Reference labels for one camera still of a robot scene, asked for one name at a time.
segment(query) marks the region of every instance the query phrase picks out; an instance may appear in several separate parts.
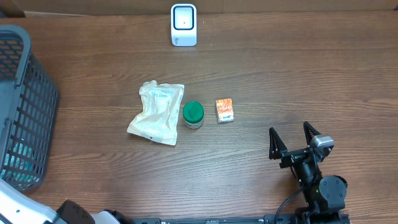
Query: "basket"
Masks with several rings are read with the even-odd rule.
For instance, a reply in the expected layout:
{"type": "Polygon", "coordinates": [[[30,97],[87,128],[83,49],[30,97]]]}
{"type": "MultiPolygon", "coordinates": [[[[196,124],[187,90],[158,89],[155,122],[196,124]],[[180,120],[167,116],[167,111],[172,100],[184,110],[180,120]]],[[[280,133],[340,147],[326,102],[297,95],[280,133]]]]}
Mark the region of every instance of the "basket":
{"type": "Polygon", "coordinates": [[[44,181],[58,102],[28,33],[0,26],[0,178],[17,190],[44,181]]]}

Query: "white plastic bag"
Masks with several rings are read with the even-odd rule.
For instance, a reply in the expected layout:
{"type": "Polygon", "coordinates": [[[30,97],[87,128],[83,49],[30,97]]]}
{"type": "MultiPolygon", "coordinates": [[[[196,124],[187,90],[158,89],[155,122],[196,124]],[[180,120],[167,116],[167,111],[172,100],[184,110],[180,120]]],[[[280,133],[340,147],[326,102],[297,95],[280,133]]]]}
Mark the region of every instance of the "white plastic bag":
{"type": "Polygon", "coordinates": [[[143,112],[131,121],[127,132],[175,146],[184,85],[145,82],[139,89],[143,112]]]}

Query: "wooden table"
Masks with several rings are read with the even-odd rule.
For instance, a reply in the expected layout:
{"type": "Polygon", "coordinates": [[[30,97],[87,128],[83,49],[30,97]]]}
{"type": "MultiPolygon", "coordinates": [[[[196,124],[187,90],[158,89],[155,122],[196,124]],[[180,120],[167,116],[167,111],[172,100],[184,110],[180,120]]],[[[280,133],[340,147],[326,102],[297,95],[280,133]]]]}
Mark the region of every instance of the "wooden table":
{"type": "Polygon", "coordinates": [[[298,149],[309,121],[335,140],[320,168],[348,181],[352,223],[398,222],[398,13],[199,15],[198,45],[180,48],[169,16],[0,23],[27,29],[60,90],[46,181],[29,194],[41,203],[129,217],[274,213],[299,186],[268,159],[268,129],[298,149]],[[150,80],[184,84],[182,105],[205,107],[197,131],[180,117],[175,147],[126,132],[150,80]],[[215,99],[225,97],[236,120],[218,124],[215,99]]]}

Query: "small jar with green lid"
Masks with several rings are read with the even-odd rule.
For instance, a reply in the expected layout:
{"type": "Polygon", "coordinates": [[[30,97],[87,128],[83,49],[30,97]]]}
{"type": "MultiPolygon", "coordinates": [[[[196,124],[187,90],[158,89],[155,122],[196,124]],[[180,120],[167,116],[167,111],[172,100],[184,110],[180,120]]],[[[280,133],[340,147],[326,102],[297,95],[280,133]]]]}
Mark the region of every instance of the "small jar with green lid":
{"type": "Polygon", "coordinates": [[[191,101],[184,106],[182,115],[188,128],[197,129],[203,125],[205,111],[200,103],[191,101]]]}

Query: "orange and white box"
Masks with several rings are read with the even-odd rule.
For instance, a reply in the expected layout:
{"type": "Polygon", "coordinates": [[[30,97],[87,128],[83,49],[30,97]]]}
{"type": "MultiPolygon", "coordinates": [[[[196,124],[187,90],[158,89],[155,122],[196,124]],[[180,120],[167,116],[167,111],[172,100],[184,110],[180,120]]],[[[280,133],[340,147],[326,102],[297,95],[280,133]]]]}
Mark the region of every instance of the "orange and white box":
{"type": "Polygon", "coordinates": [[[217,122],[226,123],[234,121],[232,99],[216,100],[217,122]]]}

